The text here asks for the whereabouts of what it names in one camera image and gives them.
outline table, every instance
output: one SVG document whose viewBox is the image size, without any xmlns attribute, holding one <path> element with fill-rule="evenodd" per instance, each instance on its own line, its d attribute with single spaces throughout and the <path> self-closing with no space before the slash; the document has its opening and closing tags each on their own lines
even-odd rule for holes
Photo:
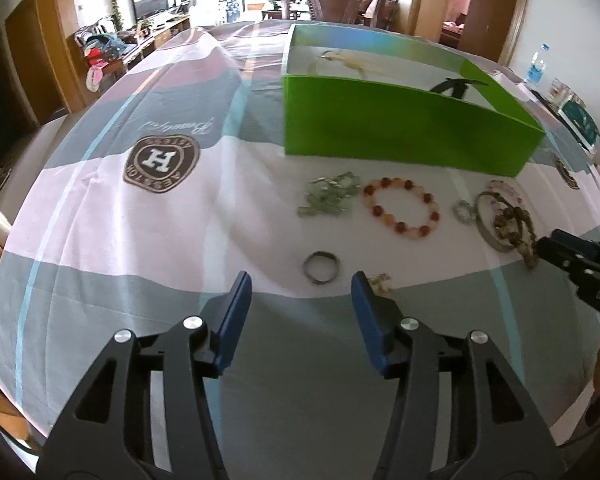
<svg viewBox="0 0 600 480">
<path fill-rule="evenodd" d="M 174 16 L 172 21 L 166 22 L 163 26 L 152 30 L 150 36 L 140 40 L 140 43 L 124 54 L 122 58 L 108 63 L 103 67 L 102 73 L 105 75 L 112 73 L 115 75 L 116 80 L 118 80 L 129 68 L 142 61 L 146 56 L 154 52 L 156 48 L 160 48 L 167 43 L 173 37 L 172 30 L 178 33 L 188 28 L 190 28 L 189 15 Z"/>
<path fill-rule="evenodd" d="M 284 155 L 280 70 L 291 24 L 181 33 L 113 85 L 40 174 L 0 263 L 0 387 L 43 433 L 116 330 L 163 332 L 227 291 L 240 270 L 253 278 L 250 312 L 232 366 L 208 384 L 234 480 L 371 478 L 397 385 L 366 356 L 349 300 L 358 270 L 390 274 L 403 313 L 439 333 L 487 332 L 548 424 L 589 381 L 600 319 L 563 273 L 542 262 L 530 272 L 449 211 L 492 176 Z M 547 136 L 507 181 L 539 235 L 561 228 L 600 240 L 600 178 L 559 121 L 524 105 Z M 125 182 L 133 145 L 171 134 L 200 145 L 190 175 L 165 193 Z M 560 178 L 555 153 L 580 190 Z M 358 202 L 337 219 L 296 216 L 307 181 L 344 171 L 421 184 L 442 208 L 440 227 L 401 240 Z M 422 216 L 397 205 L 406 221 Z M 317 250 L 342 262 L 340 278 L 321 287 L 301 271 Z"/>
</svg>

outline wooden door frame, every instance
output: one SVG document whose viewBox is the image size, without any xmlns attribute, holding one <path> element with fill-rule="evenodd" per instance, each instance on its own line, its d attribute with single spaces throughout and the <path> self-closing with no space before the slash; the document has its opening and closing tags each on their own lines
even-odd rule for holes
<svg viewBox="0 0 600 480">
<path fill-rule="evenodd" d="M 511 25 L 509 27 L 509 33 L 507 34 L 507 39 L 504 42 L 502 47 L 502 52 L 500 53 L 500 57 L 498 58 L 498 63 L 502 66 L 508 66 L 511 58 L 513 57 L 513 52 L 516 49 L 516 45 L 518 44 L 518 38 L 520 36 L 520 31 L 522 30 L 522 24 L 525 21 L 526 8 L 528 6 L 529 0 L 516 0 L 516 7 L 513 10 L 513 17 L 511 19 Z M 418 21 L 418 14 L 420 13 L 420 4 L 422 0 L 412 0 L 411 8 L 409 10 L 409 19 L 408 19 L 408 30 L 407 33 L 413 35 L 416 23 Z"/>
<path fill-rule="evenodd" d="M 93 103 L 96 95 L 85 86 L 87 64 L 74 41 L 78 17 L 74 0 L 36 0 L 38 21 L 58 91 L 70 112 Z"/>
</svg>

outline bead bracelet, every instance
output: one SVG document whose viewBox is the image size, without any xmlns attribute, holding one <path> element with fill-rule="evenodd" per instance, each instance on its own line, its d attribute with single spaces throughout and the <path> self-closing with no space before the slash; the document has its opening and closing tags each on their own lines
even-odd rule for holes
<svg viewBox="0 0 600 480">
<path fill-rule="evenodd" d="M 525 208 L 519 193 L 515 190 L 513 186 L 510 186 L 509 184 L 504 182 L 504 180 L 492 180 L 487 186 L 487 191 L 491 191 L 492 193 L 499 193 L 500 195 L 507 198 L 508 202 L 512 203 L 513 205 L 521 207 L 522 209 Z M 497 200 L 491 200 L 491 208 L 494 213 L 498 214 L 501 213 L 503 209 L 506 208 L 506 206 L 502 202 L 498 202 Z"/>
<path fill-rule="evenodd" d="M 504 206 L 502 212 L 493 219 L 493 228 L 496 232 L 495 237 L 485 227 L 480 216 L 479 201 L 482 197 L 489 196 L 499 204 Z M 476 211 L 476 226 L 484 240 L 494 249 L 501 253 L 508 253 L 516 249 L 525 265 L 529 269 L 535 269 L 538 266 L 539 258 L 536 250 L 536 232 L 531 220 L 529 211 L 521 207 L 512 206 L 502 195 L 496 192 L 485 191 L 475 198 L 474 209 Z M 526 227 L 527 239 L 525 239 L 523 226 Z M 510 243 L 503 244 L 500 240 L 506 240 Z"/>
<path fill-rule="evenodd" d="M 409 227 L 405 222 L 397 222 L 394 215 L 385 212 L 384 208 L 378 205 L 376 201 L 376 191 L 389 187 L 393 189 L 406 189 L 421 198 L 427 207 L 429 207 L 429 221 L 420 227 Z M 393 228 L 399 235 L 406 235 L 413 240 L 427 237 L 436 229 L 440 221 L 440 208 L 433 201 L 433 195 L 425 192 L 422 186 L 416 186 L 411 180 L 388 177 L 384 177 L 381 180 L 373 180 L 365 186 L 363 200 L 366 208 L 371 211 L 373 216 L 381 219 L 384 225 Z"/>
<path fill-rule="evenodd" d="M 560 173 L 562 179 L 567 183 L 567 186 L 569 186 L 571 189 L 580 189 L 576 179 L 569 172 L 569 170 L 565 168 L 563 161 L 561 161 L 557 155 L 555 155 L 555 169 L 558 170 L 558 173 Z"/>
</svg>

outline green box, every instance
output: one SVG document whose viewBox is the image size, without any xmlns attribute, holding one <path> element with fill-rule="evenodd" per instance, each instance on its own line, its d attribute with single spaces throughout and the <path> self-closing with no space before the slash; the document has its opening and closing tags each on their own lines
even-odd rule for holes
<svg viewBox="0 0 600 480">
<path fill-rule="evenodd" d="M 407 36 L 321 23 L 296 24 L 289 37 L 282 77 L 289 155 L 396 160 L 514 177 L 544 137 L 515 97 L 459 54 Z M 479 80 L 486 85 L 472 92 L 492 109 L 428 89 L 299 73 L 294 56 L 311 49 L 295 47 L 392 56 L 417 63 L 410 67 L 424 64 L 419 70 L 435 76 L 442 69 Z"/>
</svg>

